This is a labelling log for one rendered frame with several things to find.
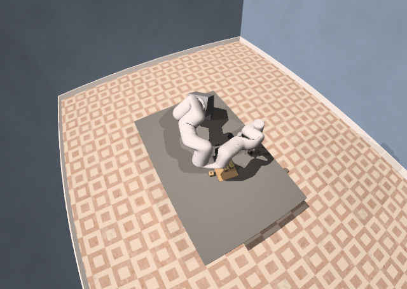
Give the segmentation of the tan flat mat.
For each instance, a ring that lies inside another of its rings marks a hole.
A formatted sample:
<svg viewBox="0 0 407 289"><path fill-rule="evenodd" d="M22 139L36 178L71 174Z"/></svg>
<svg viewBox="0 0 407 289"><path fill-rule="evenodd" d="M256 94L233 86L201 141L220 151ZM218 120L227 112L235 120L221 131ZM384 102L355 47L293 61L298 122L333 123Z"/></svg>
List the tan flat mat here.
<svg viewBox="0 0 407 289"><path fill-rule="evenodd" d="M215 169L215 172L217 174L219 182L238 176L238 172L235 167L233 169L229 168L226 172L224 172L223 169Z"/></svg>

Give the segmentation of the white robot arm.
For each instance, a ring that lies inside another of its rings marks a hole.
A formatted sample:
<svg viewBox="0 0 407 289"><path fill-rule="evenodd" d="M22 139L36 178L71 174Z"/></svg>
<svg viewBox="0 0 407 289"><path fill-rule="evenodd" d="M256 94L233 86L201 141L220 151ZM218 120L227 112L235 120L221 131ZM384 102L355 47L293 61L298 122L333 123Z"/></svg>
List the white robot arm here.
<svg viewBox="0 0 407 289"><path fill-rule="evenodd" d="M205 103L201 98L187 95L187 98L173 110L174 118L179 121L179 130L184 145L195 150L192 158L195 166L223 169L241 150L253 150L263 142L265 135L262 132L265 123L261 119L255 119L244 126L242 132L239 132L237 136L221 145L215 156L211 156L212 143L199 137L196 132L196 128L205 120L204 109Z"/></svg>

